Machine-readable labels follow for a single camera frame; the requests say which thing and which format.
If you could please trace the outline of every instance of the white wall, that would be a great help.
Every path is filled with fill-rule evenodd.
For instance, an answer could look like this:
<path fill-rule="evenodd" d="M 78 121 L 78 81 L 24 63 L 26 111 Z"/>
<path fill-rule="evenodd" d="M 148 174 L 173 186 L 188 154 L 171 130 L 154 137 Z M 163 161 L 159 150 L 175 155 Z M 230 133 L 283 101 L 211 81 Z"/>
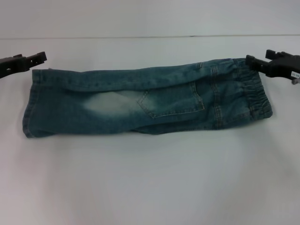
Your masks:
<path fill-rule="evenodd" d="M 297 34 L 297 6 L 6 0 L 0 58 L 45 51 L 48 61 L 36 68 L 85 71 L 263 59 L 267 49 L 300 54 L 299 36 L 74 39 Z M 274 115 L 242 128 L 26 139 L 30 76 L 0 79 L 0 225 L 299 223 L 300 85 L 261 75 Z"/>

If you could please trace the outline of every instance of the folded jeans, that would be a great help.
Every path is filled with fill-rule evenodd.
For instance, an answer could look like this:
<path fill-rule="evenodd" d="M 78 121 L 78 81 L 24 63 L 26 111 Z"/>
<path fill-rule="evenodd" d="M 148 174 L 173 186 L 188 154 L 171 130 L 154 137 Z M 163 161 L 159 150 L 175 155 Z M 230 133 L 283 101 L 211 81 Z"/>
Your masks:
<path fill-rule="evenodd" d="M 245 59 L 173 67 L 33 70 L 23 118 L 28 138 L 54 134 L 163 134 L 224 129 L 272 115 Z"/>

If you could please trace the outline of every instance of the denim fabric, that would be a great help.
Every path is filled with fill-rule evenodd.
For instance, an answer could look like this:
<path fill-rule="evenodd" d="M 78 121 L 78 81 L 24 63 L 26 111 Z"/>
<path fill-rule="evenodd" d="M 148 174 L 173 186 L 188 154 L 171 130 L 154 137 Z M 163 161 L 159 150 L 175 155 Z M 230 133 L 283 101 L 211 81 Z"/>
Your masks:
<path fill-rule="evenodd" d="M 174 67 L 74 72 L 33 70 L 28 138 L 53 134 L 163 134 L 224 129 L 272 115 L 245 59 Z"/>

